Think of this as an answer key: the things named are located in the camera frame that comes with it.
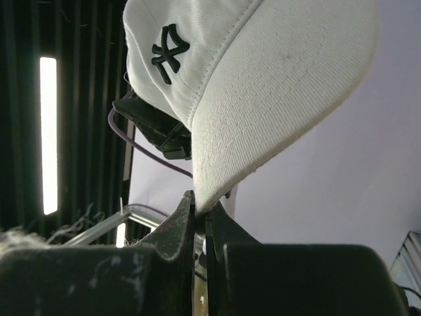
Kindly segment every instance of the white fuzzy object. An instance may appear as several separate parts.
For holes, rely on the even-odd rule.
[[[37,234],[25,234],[19,230],[0,233],[0,259],[12,250],[28,248],[49,248],[44,239]]]

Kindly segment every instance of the embroidered logo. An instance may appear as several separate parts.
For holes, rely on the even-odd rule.
[[[170,37],[174,44],[177,45],[177,47],[173,49],[168,49],[168,33],[170,33]],[[174,58],[174,56],[186,52],[189,48],[190,44],[182,40],[177,34],[175,24],[170,24],[169,26],[164,26],[162,28],[161,47],[155,44],[152,46],[152,53],[159,55],[159,57],[152,58],[152,65],[158,68],[159,73],[161,74],[162,79],[164,79],[166,84],[171,84],[171,79],[168,76],[168,73],[165,71],[162,63],[167,62],[170,65],[172,71],[176,74],[180,69],[180,63],[177,61],[177,59]]]

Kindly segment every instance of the metal frame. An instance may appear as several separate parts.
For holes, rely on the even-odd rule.
[[[142,211],[140,207],[130,206],[120,212],[115,213],[114,215],[111,215],[104,221],[96,224],[94,227],[87,229],[83,233],[66,242],[64,245],[86,246],[113,228],[116,228],[118,225],[124,223],[128,219],[149,228],[156,228],[162,223],[162,220],[159,220],[146,213],[145,211]]]

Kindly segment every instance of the fluorescent light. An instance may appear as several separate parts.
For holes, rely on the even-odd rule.
[[[120,224],[117,227],[117,242],[116,246],[117,248],[123,248],[124,247],[124,240],[126,237],[126,224]]]
[[[57,210],[57,62],[42,57],[40,67],[41,150],[44,214]]]

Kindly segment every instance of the white baseball cap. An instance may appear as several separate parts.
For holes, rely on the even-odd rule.
[[[348,98],[378,24],[376,0],[128,0],[129,81],[191,131],[198,212]]]

